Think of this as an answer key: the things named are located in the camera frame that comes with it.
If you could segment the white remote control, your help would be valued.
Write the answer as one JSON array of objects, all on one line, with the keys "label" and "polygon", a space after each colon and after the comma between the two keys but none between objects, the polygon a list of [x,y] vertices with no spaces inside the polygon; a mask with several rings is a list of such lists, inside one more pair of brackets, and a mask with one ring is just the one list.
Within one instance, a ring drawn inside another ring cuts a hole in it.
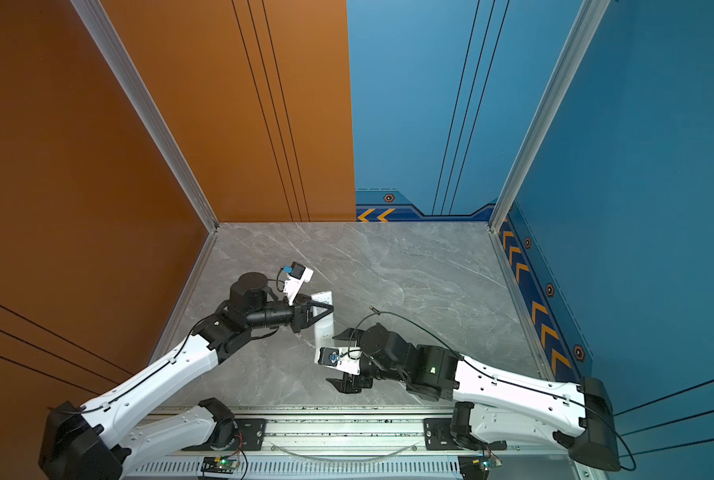
[{"label": "white remote control", "polygon": [[[312,299],[321,303],[326,303],[333,305],[333,293],[331,291],[324,291],[316,293],[312,296]],[[323,347],[334,348],[335,343],[333,340],[334,335],[334,315],[332,313],[320,319],[314,325],[314,340],[315,349],[319,353],[320,349]]]}]

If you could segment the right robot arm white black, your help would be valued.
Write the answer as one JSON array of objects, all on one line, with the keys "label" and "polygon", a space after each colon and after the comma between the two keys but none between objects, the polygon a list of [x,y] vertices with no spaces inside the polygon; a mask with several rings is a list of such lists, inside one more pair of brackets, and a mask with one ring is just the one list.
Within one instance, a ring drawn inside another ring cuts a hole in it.
[{"label": "right robot arm white black", "polygon": [[622,468],[612,403],[597,378],[573,383],[516,374],[444,346],[415,346],[382,324],[338,337],[351,344],[321,347],[315,355],[318,364],[341,372],[331,382],[337,391],[357,394],[377,380],[393,380],[419,398],[451,401],[449,431],[460,448],[534,442],[598,470]]}]

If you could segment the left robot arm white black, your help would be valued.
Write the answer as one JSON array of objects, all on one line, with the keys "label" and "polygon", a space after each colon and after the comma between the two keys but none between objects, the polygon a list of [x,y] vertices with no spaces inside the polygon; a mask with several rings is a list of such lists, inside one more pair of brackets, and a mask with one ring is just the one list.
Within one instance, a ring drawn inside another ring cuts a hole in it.
[{"label": "left robot arm white black", "polygon": [[254,330],[288,326],[300,332],[332,314],[331,302],[301,293],[302,283],[291,278],[277,295],[265,274],[243,274],[229,298],[159,360],[79,407],[65,402],[52,409],[38,460],[43,473],[50,479],[120,479],[184,448],[238,446],[236,417],[216,398],[165,420],[141,421],[253,341]]}]

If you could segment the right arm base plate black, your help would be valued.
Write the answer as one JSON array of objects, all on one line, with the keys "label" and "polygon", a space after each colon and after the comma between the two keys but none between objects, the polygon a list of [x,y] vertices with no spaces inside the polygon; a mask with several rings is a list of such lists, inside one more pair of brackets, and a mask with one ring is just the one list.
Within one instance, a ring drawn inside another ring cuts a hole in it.
[{"label": "right arm base plate black", "polygon": [[477,438],[470,425],[454,422],[452,418],[423,420],[425,448],[429,451],[471,450],[500,451],[507,448],[505,441],[485,442]]}]

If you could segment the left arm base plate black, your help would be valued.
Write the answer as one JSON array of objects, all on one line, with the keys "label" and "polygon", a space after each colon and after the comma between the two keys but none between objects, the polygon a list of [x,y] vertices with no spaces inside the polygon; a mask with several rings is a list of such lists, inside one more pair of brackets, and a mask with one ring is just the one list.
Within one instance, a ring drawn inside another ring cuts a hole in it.
[{"label": "left arm base plate black", "polygon": [[266,428],[267,420],[263,418],[224,420],[218,423],[206,442],[185,447],[183,451],[228,451],[229,453],[239,449],[243,451],[260,451],[263,446]]}]

